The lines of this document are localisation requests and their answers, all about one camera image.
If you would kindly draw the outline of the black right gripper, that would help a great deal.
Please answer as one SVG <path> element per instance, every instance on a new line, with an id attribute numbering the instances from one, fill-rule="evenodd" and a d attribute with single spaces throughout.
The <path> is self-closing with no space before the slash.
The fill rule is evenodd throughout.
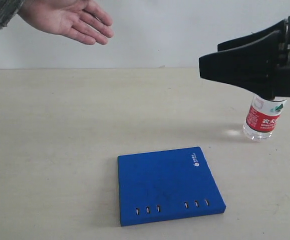
<path id="1" fill-rule="evenodd" d="M 217 51 L 199 57 L 198 64 L 202 79 L 267 100 L 290 98 L 290 16 L 262 31 L 218 44 Z"/>

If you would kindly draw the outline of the person's open bare hand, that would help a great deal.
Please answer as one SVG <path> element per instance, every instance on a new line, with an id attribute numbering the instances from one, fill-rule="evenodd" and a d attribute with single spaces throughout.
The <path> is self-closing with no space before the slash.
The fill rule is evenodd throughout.
<path id="1" fill-rule="evenodd" d="M 111 16 L 94 0 L 26 0 L 18 15 L 35 29 L 85 45 L 106 45 Z"/>

